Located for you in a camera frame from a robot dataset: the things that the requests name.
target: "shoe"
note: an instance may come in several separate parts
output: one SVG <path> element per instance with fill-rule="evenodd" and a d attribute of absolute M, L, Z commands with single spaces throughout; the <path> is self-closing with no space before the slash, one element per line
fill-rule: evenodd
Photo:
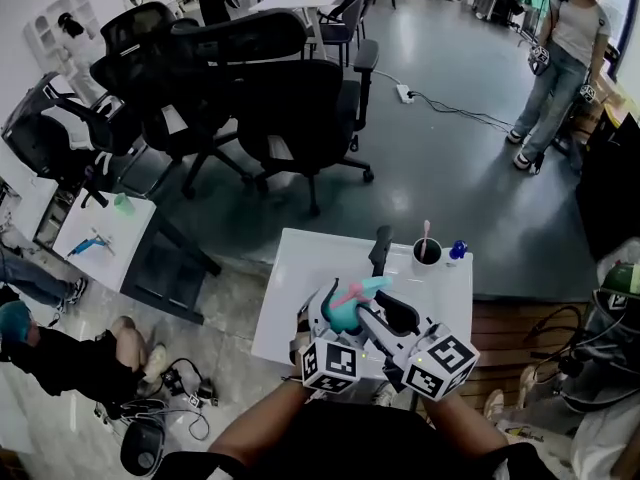
<path fill-rule="evenodd" d="M 153 384 L 160 374 L 167 369 L 167 349 L 164 345 L 158 344 L 151 351 L 149 360 L 144 366 L 144 378 L 147 384 Z"/>
<path fill-rule="evenodd" d="M 495 423 L 503 411 L 504 393 L 501 389 L 494 389 L 484 403 L 484 417 Z"/>
<path fill-rule="evenodd" d="M 383 382 L 371 397 L 371 404 L 379 405 L 380 407 L 391 407 L 396 396 L 398 396 L 398 393 L 391 383 Z"/>
<path fill-rule="evenodd" d="M 526 171 L 531 167 L 531 161 L 522 153 L 518 153 L 513 159 L 513 164 L 521 171 Z"/>
<path fill-rule="evenodd" d="M 517 409 L 524 409 L 524 401 L 527 398 L 529 391 L 533 389 L 533 386 L 538 382 L 538 376 L 536 374 L 536 367 L 534 365 L 527 366 L 520 374 L 520 393 L 518 394 Z"/>
<path fill-rule="evenodd" d="M 505 137 L 505 139 L 511 142 L 511 144 L 522 144 L 524 137 L 518 135 L 516 132 L 511 130 L 509 134 Z"/>
<path fill-rule="evenodd" d="M 81 277 L 73 284 L 73 292 L 71 296 L 66 300 L 68 304 L 72 306 L 77 304 L 80 298 L 84 295 L 84 291 L 87 289 L 88 281 L 86 278 Z"/>

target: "blue jeans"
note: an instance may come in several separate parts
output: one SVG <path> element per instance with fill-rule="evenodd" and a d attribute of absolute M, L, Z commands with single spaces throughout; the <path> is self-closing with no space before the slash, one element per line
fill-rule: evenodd
<path fill-rule="evenodd" d="M 527 104 L 513 127 L 515 133 L 526 137 L 540 119 L 542 107 L 549 94 L 553 92 L 553 101 L 547 116 L 522 148 L 522 154 L 530 162 L 536 159 L 538 153 L 543 153 L 553 141 L 587 75 L 587 66 L 553 41 L 549 42 L 549 55 L 549 67 L 536 77 Z"/>
<path fill-rule="evenodd" d="M 35 263 L 19 258 L 5 248 L 1 252 L 0 282 L 13 285 L 33 300 L 54 308 L 71 296 L 71 283 L 56 279 Z"/>

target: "teal hair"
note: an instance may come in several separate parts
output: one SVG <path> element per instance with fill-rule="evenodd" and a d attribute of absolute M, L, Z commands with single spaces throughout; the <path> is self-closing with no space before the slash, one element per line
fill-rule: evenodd
<path fill-rule="evenodd" d="M 25 343 L 31 326 L 31 312 L 21 300 L 0 307 L 0 339 L 6 343 Z"/>

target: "green cup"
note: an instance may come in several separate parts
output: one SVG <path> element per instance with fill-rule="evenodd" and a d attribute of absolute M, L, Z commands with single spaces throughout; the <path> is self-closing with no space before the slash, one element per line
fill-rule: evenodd
<path fill-rule="evenodd" d="M 123 215 L 126 215 L 127 217 L 130 217 L 131 215 L 136 213 L 136 208 L 135 206 L 133 206 L 131 199 L 129 199 L 127 197 L 127 194 L 124 193 L 120 193 L 116 196 L 116 198 L 113 200 L 113 206 L 116 207 L 116 210 L 118 210 Z"/>

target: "black and white marker cube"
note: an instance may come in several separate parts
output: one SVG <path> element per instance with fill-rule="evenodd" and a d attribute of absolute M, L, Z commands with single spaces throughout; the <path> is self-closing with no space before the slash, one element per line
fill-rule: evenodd
<path fill-rule="evenodd" d="M 360 380 L 362 350 L 316 338 L 302 352 L 302 380 L 309 388 L 342 393 Z"/>
<path fill-rule="evenodd" d="M 461 343 L 452 334 L 441 336 L 409 358 L 402 383 L 438 401 L 464 383 L 479 357 L 470 343 Z"/>

